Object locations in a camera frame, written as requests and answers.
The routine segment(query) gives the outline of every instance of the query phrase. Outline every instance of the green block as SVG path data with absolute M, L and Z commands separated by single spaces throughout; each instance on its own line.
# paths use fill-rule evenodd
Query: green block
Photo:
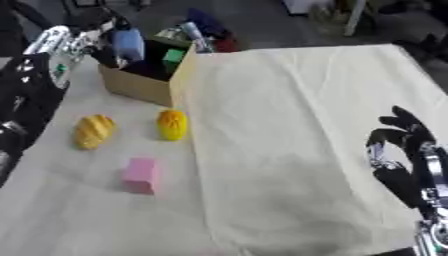
M 185 51 L 170 49 L 163 57 L 163 65 L 169 74 L 173 74 L 184 58 Z

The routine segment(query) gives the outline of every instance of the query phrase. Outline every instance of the croissant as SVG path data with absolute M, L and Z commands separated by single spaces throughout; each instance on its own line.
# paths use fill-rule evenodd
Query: croissant
M 75 129 L 75 144 L 80 149 L 95 149 L 113 134 L 115 123 L 104 115 L 87 116 Z

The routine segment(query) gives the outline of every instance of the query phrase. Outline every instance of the red object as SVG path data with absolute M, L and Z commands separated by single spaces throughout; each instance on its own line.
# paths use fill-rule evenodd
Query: red object
M 217 52 L 238 52 L 238 43 L 233 36 L 224 39 L 218 39 L 213 42 Z

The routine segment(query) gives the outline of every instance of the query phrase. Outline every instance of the toy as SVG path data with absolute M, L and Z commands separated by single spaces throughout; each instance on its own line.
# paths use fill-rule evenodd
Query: toy
M 80 149 L 95 149 L 115 131 L 115 123 L 107 116 L 82 118 L 75 128 L 75 144 Z
M 165 110 L 157 120 L 160 135 L 166 140 L 180 140 L 187 133 L 188 119 L 181 111 Z
M 158 172 L 154 159 L 132 158 L 124 171 L 123 180 L 132 192 L 153 195 Z
M 165 66 L 165 71 L 169 74 L 173 74 L 179 64 L 184 58 L 185 51 L 169 49 L 168 52 L 163 57 L 163 65 Z

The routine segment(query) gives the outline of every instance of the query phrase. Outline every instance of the blue object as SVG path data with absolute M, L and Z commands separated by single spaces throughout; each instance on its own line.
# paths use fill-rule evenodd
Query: blue object
M 225 38 L 228 34 L 227 29 L 218 20 L 198 9 L 188 9 L 187 20 L 194 22 L 205 36 Z
M 117 56 L 128 61 L 135 62 L 145 58 L 145 41 L 138 29 L 115 32 L 113 47 Z

